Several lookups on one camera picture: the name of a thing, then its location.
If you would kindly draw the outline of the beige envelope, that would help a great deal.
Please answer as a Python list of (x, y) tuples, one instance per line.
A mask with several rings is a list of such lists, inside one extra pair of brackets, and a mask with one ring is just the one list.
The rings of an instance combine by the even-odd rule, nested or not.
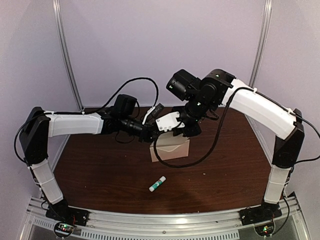
[(163, 161), (189, 156), (190, 140), (182, 134), (174, 136), (172, 131), (165, 132), (156, 141), (156, 150)]

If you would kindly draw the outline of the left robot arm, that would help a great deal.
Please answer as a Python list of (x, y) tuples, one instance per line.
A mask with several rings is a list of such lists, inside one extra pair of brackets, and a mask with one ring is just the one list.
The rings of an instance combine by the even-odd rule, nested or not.
[(45, 111), (36, 106), (29, 113), (25, 123), (17, 130), (14, 144), (19, 144), (23, 151), (20, 158), (39, 186), (50, 205), (52, 213), (61, 222), (72, 218), (72, 211), (66, 207), (66, 200), (55, 178), (53, 166), (49, 161), (48, 147), (50, 139), (60, 139), (63, 149), (72, 135), (109, 135), (125, 132), (138, 137), (141, 142), (152, 142), (158, 127), (149, 123), (155, 119), (163, 107), (156, 104), (148, 109), (142, 119), (133, 117), (138, 100), (127, 94), (120, 94), (114, 105), (91, 111), (58, 112)]

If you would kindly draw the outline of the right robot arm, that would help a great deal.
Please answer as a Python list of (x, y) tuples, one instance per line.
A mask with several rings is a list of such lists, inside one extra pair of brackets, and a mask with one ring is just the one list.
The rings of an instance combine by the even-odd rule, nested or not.
[(245, 114), (275, 134), (264, 204), (256, 210), (259, 220), (268, 220), (276, 212), (275, 204), (281, 198), (289, 171), (297, 162), (305, 138), (300, 111), (281, 106), (222, 69), (212, 70), (203, 79), (181, 69), (173, 74), (166, 89), (186, 102), (185, 106), (178, 108), (179, 116), (173, 118), (171, 128), (180, 128), (187, 137), (199, 135), (199, 120), (220, 105), (226, 110), (232, 108)]

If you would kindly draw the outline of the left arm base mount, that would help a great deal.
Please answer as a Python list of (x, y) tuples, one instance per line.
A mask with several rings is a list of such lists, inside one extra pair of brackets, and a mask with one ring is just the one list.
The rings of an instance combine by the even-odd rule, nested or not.
[(49, 219), (57, 220), (69, 225), (85, 227), (89, 214), (88, 210), (70, 207), (68, 201), (63, 198), (55, 204), (49, 202), (45, 216)]

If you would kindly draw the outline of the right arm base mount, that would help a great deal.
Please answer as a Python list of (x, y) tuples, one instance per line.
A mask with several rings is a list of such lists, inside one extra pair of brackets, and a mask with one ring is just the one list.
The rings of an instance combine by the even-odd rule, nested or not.
[(243, 226), (272, 221), (282, 216), (279, 203), (267, 203), (264, 200), (255, 207), (247, 207), (239, 211), (239, 217)]

